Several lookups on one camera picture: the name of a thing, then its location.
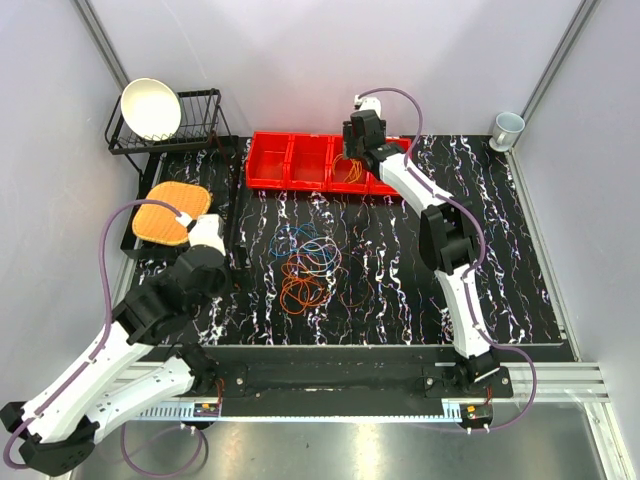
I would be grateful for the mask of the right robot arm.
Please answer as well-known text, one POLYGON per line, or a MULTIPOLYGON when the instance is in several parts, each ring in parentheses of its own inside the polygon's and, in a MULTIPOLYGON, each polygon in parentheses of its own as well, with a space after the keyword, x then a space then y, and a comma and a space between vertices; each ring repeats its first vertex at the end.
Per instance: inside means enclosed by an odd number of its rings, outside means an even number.
POLYGON ((418 247, 444 293, 457 353, 451 379, 457 390, 476 396, 500 368, 482 317, 475 270, 486 245, 478 221, 463 203, 429 179, 407 152, 385 136, 386 122, 371 109, 343 123, 343 150, 376 179, 394 189, 420 220, 418 247))

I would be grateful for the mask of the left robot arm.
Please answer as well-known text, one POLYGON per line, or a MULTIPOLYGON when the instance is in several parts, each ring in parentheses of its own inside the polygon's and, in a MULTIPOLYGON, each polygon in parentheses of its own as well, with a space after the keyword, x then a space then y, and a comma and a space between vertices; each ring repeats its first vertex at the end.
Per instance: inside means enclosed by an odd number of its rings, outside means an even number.
POLYGON ((148 408, 171 397, 221 393, 218 364, 197 344, 181 346, 155 370, 123 387, 110 387, 185 327, 198 307, 227 294, 231 280, 225 253, 196 245, 132 288, 112 308, 98 337, 53 384, 30 401, 2 408, 1 422, 11 434, 3 451, 6 465, 63 475, 148 408))

